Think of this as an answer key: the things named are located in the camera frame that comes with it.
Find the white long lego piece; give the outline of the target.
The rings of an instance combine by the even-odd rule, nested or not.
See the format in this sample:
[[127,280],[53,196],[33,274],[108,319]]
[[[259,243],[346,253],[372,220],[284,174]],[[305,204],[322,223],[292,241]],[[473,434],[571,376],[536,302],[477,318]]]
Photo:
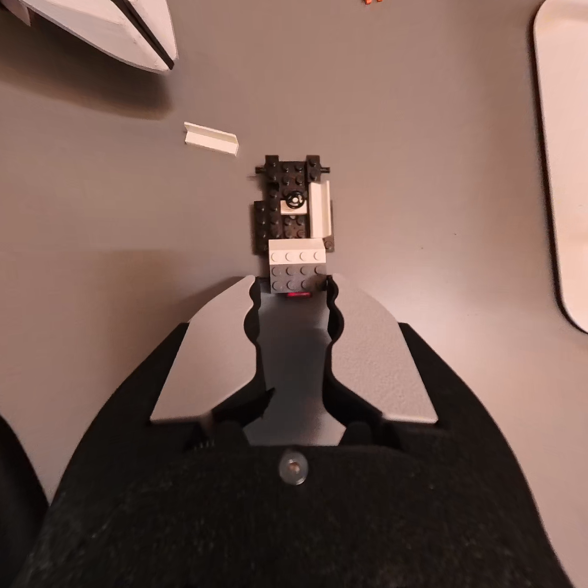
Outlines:
[[325,239],[333,233],[329,179],[313,181],[308,188],[310,237]]
[[230,155],[238,154],[239,141],[236,134],[189,121],[185,121],[183,126],[186,130],[185,144]]

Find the black textured pad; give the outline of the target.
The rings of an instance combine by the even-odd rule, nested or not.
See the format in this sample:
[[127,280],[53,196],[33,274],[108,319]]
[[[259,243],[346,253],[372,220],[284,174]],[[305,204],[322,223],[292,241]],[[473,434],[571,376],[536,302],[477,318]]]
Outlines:
[[10,425],[0,418],[0,585],[10,586],[38,536],[47,498]]

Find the white book stand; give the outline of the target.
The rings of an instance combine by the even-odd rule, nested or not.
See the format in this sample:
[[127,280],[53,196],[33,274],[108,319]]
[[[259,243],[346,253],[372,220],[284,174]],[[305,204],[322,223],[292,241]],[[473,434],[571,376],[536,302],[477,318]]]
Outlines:
[[588,2],[547,0],[534,19],[560,301],[588,329]]

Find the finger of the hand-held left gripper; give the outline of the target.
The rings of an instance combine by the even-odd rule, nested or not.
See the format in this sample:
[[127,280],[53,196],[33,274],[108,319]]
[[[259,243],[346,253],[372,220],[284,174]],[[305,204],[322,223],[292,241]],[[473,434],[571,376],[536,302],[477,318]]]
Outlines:
[[25,0],[24,3],[117,60],[152,72],[172,70],[142,38],[124,0]]
[[161,60],[165,64],[174,64],[177,44],[168,2],[165,0],[125,0],[124,3],[142,38],[154,48]]

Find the orange white lego car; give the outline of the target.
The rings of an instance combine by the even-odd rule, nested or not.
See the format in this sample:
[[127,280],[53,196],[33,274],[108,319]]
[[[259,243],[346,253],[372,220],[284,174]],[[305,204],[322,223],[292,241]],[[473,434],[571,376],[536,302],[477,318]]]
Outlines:
[[310,298],[327,281],[327,255],[335,249],[335,233],[310,237],[308,188],[329,179],[330,167],[318,154],[284,159],[267,154],[255,167],[260,198],[252,203],[252,249],[268,268],[268,293],[285,298]]

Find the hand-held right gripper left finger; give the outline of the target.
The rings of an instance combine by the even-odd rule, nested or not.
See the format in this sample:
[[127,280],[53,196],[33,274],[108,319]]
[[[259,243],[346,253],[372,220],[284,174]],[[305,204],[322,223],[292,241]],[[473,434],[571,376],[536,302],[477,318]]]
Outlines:
[[260,284],[247,274],[206,302],[187,322],[152,422],[206,414],[251,422],[267,407],[257,336]]

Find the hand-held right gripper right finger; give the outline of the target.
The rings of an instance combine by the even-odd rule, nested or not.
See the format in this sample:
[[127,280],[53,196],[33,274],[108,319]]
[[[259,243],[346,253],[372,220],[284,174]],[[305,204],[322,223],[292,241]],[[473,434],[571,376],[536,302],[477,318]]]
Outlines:
[[324,405],[339,422],[437,422],[392,313],[341,273],[327,278]]

